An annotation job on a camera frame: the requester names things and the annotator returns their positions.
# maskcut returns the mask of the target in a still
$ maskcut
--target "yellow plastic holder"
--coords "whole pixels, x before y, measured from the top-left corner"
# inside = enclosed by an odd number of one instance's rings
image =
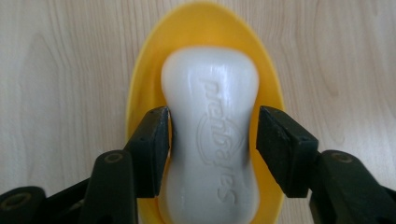
[[[251,223],[275,223],[283,193],[255,146],[260,105],[284,110],[282,93],[276,71],[260,39],[230,10],[209,2],[189,3],[174,9],[152,30],[132,75],[126,137],[130,138],[147,111],[166,105],[161,88],[163,62],[173,51],[191,46],[237,49],[256,65],[260,86],[250,122],[249,150],[259,185],[260,205]],[[144,223],[164,223],[157,199],[138,199],[137,203]]]

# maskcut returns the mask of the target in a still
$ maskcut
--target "wooden surface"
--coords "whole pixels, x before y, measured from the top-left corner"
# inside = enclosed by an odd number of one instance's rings
[[[0,2],[0,193],[51,195],[123,147],[135,59],[182,2]],[[396,2],[218,2],[267,47],[287,112],[319,149],[354,154],[396,189]],[[278,222],[312,222],[307,200],[285,200]]]

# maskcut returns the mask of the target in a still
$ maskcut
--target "clamp jaw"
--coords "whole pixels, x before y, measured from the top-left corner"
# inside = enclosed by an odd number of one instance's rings
[[[0,223],[137,223],[136,198],[159,195],[169,151],[168,108],[150,110],[124,150],[96,159],[92,176],[50,197],[24,187],[0,195]],[[396,223],[396,192],[352,155],[318,152],[318,140],[283,111],[260,109],[256,148],[289,198],[305,198],[315,223]]]

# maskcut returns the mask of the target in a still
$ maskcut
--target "white soap bar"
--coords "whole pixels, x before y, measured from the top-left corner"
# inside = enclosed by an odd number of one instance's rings
[[[249,223],[259,191],[248,149],[258,91],[253,62],[225,48],[196,47],[168,57],[163,94],[172,149],[160,193],[166,223]]]

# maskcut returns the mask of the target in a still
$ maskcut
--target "wooden table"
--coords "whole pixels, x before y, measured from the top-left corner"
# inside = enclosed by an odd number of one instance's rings
[[[51,195],[123,147],[138,52],[182,2],[0,3],[0,193],[36,185]],[[357,156],[396,189],[396,2],[217,2],[267,47],[287,112],[319,149]],[[278,222],[312,222],[307,200],[285,200]]]

